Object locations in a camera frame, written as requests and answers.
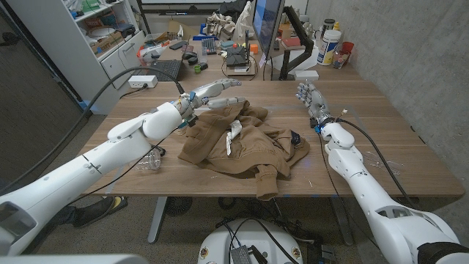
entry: jacket sleeve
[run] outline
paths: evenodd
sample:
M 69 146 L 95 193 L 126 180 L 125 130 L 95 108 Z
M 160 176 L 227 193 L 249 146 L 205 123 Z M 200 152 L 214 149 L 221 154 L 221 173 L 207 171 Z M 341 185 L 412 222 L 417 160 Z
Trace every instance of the jacket sleeve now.
M 278 194 L 277 170 L 272 165 L 257 165 L 256 172 L 257 199 L 268 201 Z

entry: table leg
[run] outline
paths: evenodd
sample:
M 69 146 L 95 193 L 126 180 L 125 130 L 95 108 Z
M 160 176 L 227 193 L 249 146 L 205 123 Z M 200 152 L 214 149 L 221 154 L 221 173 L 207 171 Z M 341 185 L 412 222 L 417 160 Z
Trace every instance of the table leg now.
M 166 200 L 168 197 L 158 197 L 156 201 L 155 213 L 153 213 L 152 226 L 148 232 L 148 243 L 155 243 L 158 239 L 161 224 L 163 223 L 164 210 L 166 209 Z
M 345 213 L 345 209 L 341 203 L 340 198 L 330 198 L 330 203 L 332 204 L 332 208 L 336 214 L 337 224 L 339 224 L 340 232 L 342 233 L 345 244 L 352 246 L 352 230 L 350 229 L 350 225 L 347 220 L 347 214 Z

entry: shelf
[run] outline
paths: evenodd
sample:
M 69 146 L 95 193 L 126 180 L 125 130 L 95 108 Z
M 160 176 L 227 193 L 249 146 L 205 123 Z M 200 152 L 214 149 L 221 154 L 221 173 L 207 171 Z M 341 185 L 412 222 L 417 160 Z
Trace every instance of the shelf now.
M 96 9 L 96 10 L 91 10 L 91 11 L 88 11 L 88 12 L 85 12 L 84 15 L 82 16 L 79 16 L 75 19 L 75 22 L 79 22 L 79 21 L 82 21 L 83 19 L 87 19 L 87 18 L 90 18 L 92 17 L 93 15 L 99 15 L 100 12 L 103 12 L 103 11 L 106 11 L 108 9 L 111 9 L 111 7 L 115 6 L 116 4 L 120 4 L 124 2 L 123 0 L 119 0 L 119 1 L 116 1 L 114 2 L 113 4 L 100 4 L 100 8 Z
M 114 47 L 112 47 L 110 50 L 108 50 L 107 52 L 103 53 L 103 55 L 99 56 L 98 58 L 96 58 L 99 62 L 103 61 L 103 59 L 105 59 L 107 56 L 109 56 L 111 53 L 115 52 L 115 50 L 117 50 L 118 48 L 120 48 L 120 46 L 124 45 L 127 41 L 129 41 L 133 36 L 132 35 L 128 35 L 126 38 L 125 38 L 125 41 L 124 42 L 121 42 L 117 45 L 115 45 Z

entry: brown jacket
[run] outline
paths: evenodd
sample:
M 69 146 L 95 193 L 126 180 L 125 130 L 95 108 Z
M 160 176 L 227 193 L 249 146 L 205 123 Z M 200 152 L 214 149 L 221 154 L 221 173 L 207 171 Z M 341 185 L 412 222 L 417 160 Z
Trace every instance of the brown jacket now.
M 295 132 L 264 123 L 267 109 L 238 103 L 199 115 L 189 128 L 187 141 L 179 158 L 201 168 L 238 174 L 252 171 L 256 175 L 257 198 L 269 200 L 278 193 L 277 174 L 289 177 L 290 167 L 309 151 L 309 144 Z M 239 120 L 243 129 L 226 154 L 226 133 Z

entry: wooden table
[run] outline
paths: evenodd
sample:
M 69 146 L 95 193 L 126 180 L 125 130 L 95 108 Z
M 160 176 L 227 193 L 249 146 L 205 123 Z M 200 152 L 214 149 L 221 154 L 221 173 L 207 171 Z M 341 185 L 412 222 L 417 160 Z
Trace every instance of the wooden table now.
M 180 58 L 180 51 L 167 49 L 160 59 Z M 188 65 L 182 70 L 181 85 L 186 92 L 203 84 L 225 76 L 220 71 L 222 58 L 208 56 L 209 68 L 196 75 Z M 458 197 L 465 190 L 459 181 L 448 171 L 440 159 L 419 139 L 399 112 L 370 81 L 363 81 L 351 65 L 341 70 L 332 67 L 314 66 L 320 80 L 314 85 L 327 98 L 333 115 L 348 109 L 343 116 L 367 131 L 375 140 L 381 152 L 389 161 L 403 164 L 397 177 L 411 197 Z M 269 110 L 265 120 L 272 126 L 291 128 L 304 136 L 311 145 L 309 154 L 301 159 L 291 170 L 291 178 L 279 177 L 279 197 L 334 197 L 336 192 L 330 182 L 321 156 L 318 135 L 309 127 L 309 116 L 304 105 L 295 97 L 298 81 L 262 81 L 262 72 L 254 81 L 244 81 L 250 77 L 239 78 L 241 87 L 225 90 L 221 97 L 244 97 L 252 106 L 262 106 Z M 160 104 L 176 100 L 178 92 L 171 82 L 159 82 L 156 88 L 137 92 L 123 98 L 103 121 L 92 138 L 86 143 L 82 153 L 107 140 L 108 131 L 115 125 L 137 117 Z M 201 113 L 207 109 L 198 109 Z M 373 152 L 367 139 L 354 128 L 343 126 L 355 137 L 355 146 L 362 152 Z M 96 194 L 122 196 L 158 196 L 158 202 L 150 227 L 148 241 L 154 243 L 162 223 L 162 216 L 168 196 L 206 196 L 206 197 L 255 197 L 256 183 L 252 175 L 234 177 L 208 169 L 200 169 L 177 158 L 185 137 L 172 134 L 162 144 L 166 155 L 162 158 L 157 172 L 137 172 L 131 170 L 122 179 Z M 383 188 L 394 197 L 401 193 L 387 172 L 366 164 Z M 122 174 L 128 166 L 114 170 L 96 182 L 89 191 L 101 187 Z M 351 197 L 352 192 L 337 173 L 330 169 L 339 194 Z M 343 207 L 337 199 L 331 199 L 339 219 L 342 234 L 347 244 L 352 243 L 351 232 Z

